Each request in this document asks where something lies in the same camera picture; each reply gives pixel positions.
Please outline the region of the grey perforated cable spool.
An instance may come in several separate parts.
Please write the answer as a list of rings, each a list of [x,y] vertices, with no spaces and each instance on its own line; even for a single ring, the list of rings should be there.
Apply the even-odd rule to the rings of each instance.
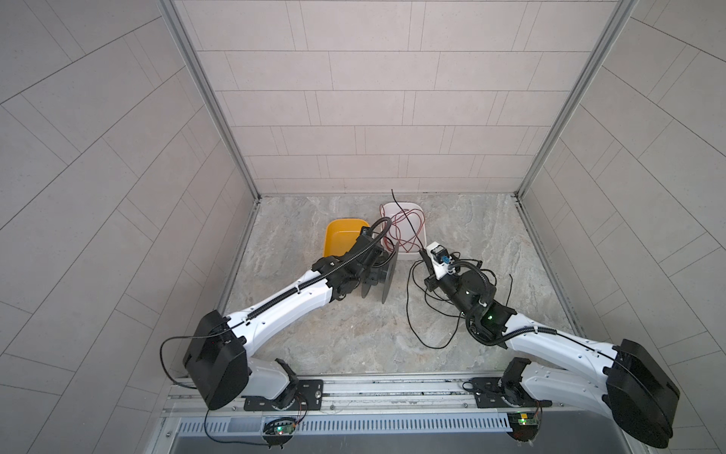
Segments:
[[[361,297],[365,299],[371,288],[377,285],[382,285],[381,303],[385,304],[388,299],[389,291],[391,290],[391,283],[393,274],[395,272],[397,259],[399,255],[398,248],[395,248],[392,253],[384,253],[385,260],[380,264],[374,263],[372,267],[364,272],[361,278]]]

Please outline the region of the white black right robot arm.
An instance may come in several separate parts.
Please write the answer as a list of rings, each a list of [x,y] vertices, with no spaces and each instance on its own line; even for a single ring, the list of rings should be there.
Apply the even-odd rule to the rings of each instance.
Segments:
[[[429,272],[425,285],[444,292],[475,341],[524,353],[500,380],[510,405],[565,403],[611,418],[648,446],[669,446],[680,391],[644,346],[596,342],[542,325],[497,302],[495,285],[472,261],[440,245],[420,255]]]

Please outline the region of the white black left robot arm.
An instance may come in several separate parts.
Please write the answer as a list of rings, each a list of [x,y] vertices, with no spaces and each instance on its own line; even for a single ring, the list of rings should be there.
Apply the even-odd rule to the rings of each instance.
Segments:
[[[285,361],[259,361],[254,353],[309,312],[386,281],[397,259],[397,253],[383,245],[391,225],[391,219],[383,217],[362,227],[348,252],[319,259],[261,303],[227,316],[213,310],[202,317],[183,366],[209,410],[219,410],[238,397],[264,398],[279,410],[293,403],[299,393],[298,376]]]

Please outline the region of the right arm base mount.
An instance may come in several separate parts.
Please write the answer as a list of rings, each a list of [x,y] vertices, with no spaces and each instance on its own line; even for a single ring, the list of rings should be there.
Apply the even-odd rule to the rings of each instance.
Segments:
[[[474,395],[478,409],[549,408],[550,400],[536,400],[518,384],[504,384],[501,378],[471,378],[461,385]]]

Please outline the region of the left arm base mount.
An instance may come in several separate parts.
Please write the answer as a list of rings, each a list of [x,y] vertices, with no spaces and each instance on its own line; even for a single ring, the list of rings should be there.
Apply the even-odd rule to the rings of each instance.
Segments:
[[[245,412],[293,412],[294,410],[320,410],[323,400],[322,379],[302,379],[270,400],[264,397],[246,397]]]

